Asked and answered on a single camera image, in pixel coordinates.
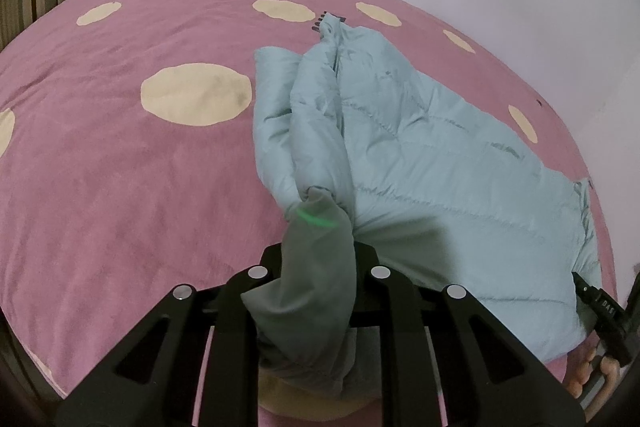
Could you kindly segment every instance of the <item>silver screw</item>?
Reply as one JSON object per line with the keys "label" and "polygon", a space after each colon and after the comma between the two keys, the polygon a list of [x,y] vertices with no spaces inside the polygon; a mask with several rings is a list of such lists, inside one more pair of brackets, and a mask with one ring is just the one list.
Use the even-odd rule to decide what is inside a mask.
{"label": "silver screw", "polygon": [[193,290],[191,289],[191,286],[186,284],[181,284],[180,286],[176,286],[174,288],[174,297],[178,299],[178,301],[188,299],[189,297],[191,297],[192,293]]}
{"label": "silver screw", "polygon": [[251,277],[251,279],[262,279],[263,277],[266,277],[268,273],[269,270],[259,264],[258,266],[252,266],[249,269],[249,277]]}
{"label": "silver screw", "polygon": [[447,288],[447,293],[452,299],[463,299],[466,297],[466,290],[459,284],[452,284]]}
{"label": "silver screw", "polygon": [[374,266],[371,269],[371,275],[376,279],[386,279],[391,275],[391,270],[386,266]]}

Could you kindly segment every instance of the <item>wrinkled fabric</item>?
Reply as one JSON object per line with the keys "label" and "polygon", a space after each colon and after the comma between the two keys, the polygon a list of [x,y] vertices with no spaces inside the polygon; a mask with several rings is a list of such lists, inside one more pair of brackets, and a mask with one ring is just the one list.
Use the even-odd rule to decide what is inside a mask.
{"label": "wrinkled fabric", "polygon": [[255,54],[258,175],[289,221],[282,277],[243,296],[263,365],[319,393],[370,392],[374,331],[358,345],[348,329],[354,238],[418,285],[465,286],[543,362],[577,346],[593,317],[571,272],[602,283],[586,181],[545,168],[380,33],[330,14],[320,30],[305,55]]}

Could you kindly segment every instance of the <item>pink bedspread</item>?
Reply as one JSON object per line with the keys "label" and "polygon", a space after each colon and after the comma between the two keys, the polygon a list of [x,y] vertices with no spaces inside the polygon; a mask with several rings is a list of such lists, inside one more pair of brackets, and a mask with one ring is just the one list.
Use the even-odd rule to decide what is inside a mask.
{"label": "pink bedspread", "polygon": [[[0,54],[0,114],[15,117],[0,157],[0,306],[65,393],[172,286],[222,284],[281,240],[285,223],[255,172],[253,52],[305,52],[324,11],[382,32],[415,68],[514,128],[547,167],[588,176],[545,100],[427,13],[399,0],[256,1],[67,0]],[[170,87],[141,99],[146,79],[191,63],[237,76],[203,87],[209,98],[198,106],[190,79],[168,70]],[[609,235],[595,194],[591,201],[605,288],[615,293]],[[559,378],[564,367],[552,365]],[[328,425],[379,418],[372,405]],[[306,425],[264,411],[260,424]]]}

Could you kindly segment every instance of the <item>black frame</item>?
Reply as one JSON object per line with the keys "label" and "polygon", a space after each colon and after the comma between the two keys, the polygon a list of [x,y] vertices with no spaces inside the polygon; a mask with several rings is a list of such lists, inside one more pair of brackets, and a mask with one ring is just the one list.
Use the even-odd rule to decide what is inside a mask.
{"label": "black frame", "polygon": [[[579,402],[471,293],[416,287],[380,266],[372,247],[354,249],[350,325],[380,328],[384,427],[440,424],[432,355],[451,427],[585,425]],[[257,427],[258,342],[241,295],[280,276],[280,245],[260,264],[259,278],[248,268],[221,287],[172,289],[60,404],[52,425],[187,427],[215,326],[198,424]]]}

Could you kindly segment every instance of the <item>green led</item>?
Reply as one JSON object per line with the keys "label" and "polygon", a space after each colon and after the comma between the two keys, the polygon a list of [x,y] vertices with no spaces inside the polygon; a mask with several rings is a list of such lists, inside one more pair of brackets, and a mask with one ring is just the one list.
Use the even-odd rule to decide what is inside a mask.
{"label": "green led", "polygon": [[333,221],[329,219],[322,219],[322,217],[312,216],[300,207],[296,209],[296,213],[306,222],[316,225],[316,227],[322,227],[324,229],[334,229],[336,227],[336,224]]}

